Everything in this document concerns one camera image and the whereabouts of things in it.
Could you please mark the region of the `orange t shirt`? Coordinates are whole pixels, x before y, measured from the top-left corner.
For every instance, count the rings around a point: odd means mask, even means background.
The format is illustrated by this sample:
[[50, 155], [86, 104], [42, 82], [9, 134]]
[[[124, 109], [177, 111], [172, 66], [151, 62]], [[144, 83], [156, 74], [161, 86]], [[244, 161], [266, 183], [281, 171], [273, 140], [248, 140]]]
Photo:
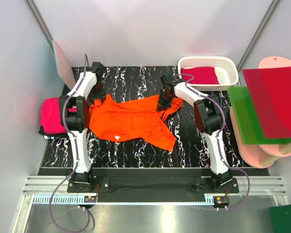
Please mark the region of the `orange t shirt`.
[[170, 108], [157, 112], [158, 100], [159, 95], [154, 95], [117, 103], [108, 94], [104, 101], [96, 100], [89, 107], [89, 129], [100, 139], [123, 142], [142, 138], [171, 152], [176, 138], [164, 121], [182, 107], [183, 100], [174, 98]]

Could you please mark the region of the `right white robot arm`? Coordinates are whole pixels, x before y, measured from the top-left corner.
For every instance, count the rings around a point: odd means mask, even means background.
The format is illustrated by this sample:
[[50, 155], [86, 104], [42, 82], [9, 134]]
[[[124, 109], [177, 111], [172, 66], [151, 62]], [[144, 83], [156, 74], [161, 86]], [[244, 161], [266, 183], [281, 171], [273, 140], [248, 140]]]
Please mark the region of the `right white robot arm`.
[[175, 98], [180, 98], [193, 107], [195, 125], [206, 140], [212, 171], [211, 177], [200, 187], [212, 188], [219, 193], [226, 189], [233, 179], [224, 150], [225, 114], [216, 95], [206, 95], [196, 90], [188, 81], [182, 79], [183, 76], [185, 74], [166, 73], [160, 77], [163, 89], [160, 90], [157, 111], [170, 109]]

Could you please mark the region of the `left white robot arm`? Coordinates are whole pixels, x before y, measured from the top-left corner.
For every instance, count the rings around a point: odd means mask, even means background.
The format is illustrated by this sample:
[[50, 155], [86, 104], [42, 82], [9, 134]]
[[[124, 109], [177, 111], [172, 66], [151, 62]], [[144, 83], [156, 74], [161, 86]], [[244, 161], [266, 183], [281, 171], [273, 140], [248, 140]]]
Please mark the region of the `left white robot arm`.
[[104, 101], [106, 94], [102, 86], [104, 65], [85, 63], [83, 72], [75, 86], [66, 95], [59, 97], [61, 125], [67, 131], [73, 154], [73, 168], [66, 179], [69, 193], [89, 193], [95, 190], [95, 177], [87, 151], [87, 132], [90, 115], [88, 102]]

